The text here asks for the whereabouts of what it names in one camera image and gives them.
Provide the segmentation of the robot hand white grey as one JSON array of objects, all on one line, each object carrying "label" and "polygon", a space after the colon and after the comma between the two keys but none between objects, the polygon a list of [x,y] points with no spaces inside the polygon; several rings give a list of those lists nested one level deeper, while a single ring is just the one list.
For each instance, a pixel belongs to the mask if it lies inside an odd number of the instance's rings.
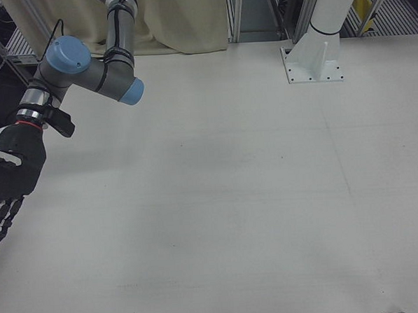
[{"label": "robot hand white grey", "polygon": [[0,242],[26,195],[33,192],[46,161],[43,130],[27,121],[0,128]]}]

